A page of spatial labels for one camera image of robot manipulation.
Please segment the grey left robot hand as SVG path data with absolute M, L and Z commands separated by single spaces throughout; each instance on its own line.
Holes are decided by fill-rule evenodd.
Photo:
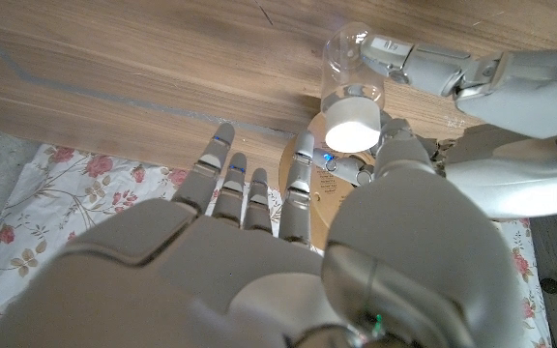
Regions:
M 326 148 L 313 162 L 354 185 L 373 178 L 359 159 L 375 152 L 390 119 L 385 79 L 441 97 L 480 124 L 429 153 L 442 174 L 492 218 L 557 214 L 557 50 L 462 51 L 379 34 L 337 35 L 325 50 Z

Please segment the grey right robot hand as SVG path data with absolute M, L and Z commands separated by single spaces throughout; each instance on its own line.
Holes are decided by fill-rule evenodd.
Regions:
M 222 124 L 171 199 L 64 246 L 0 318 L 0 347 L 517 347 L 521 296 L 504 238 L 439 176 L 403 119 L 371 183 L 309 247 L 313 136 L 297 140 L 278 231 L 266 184 Z

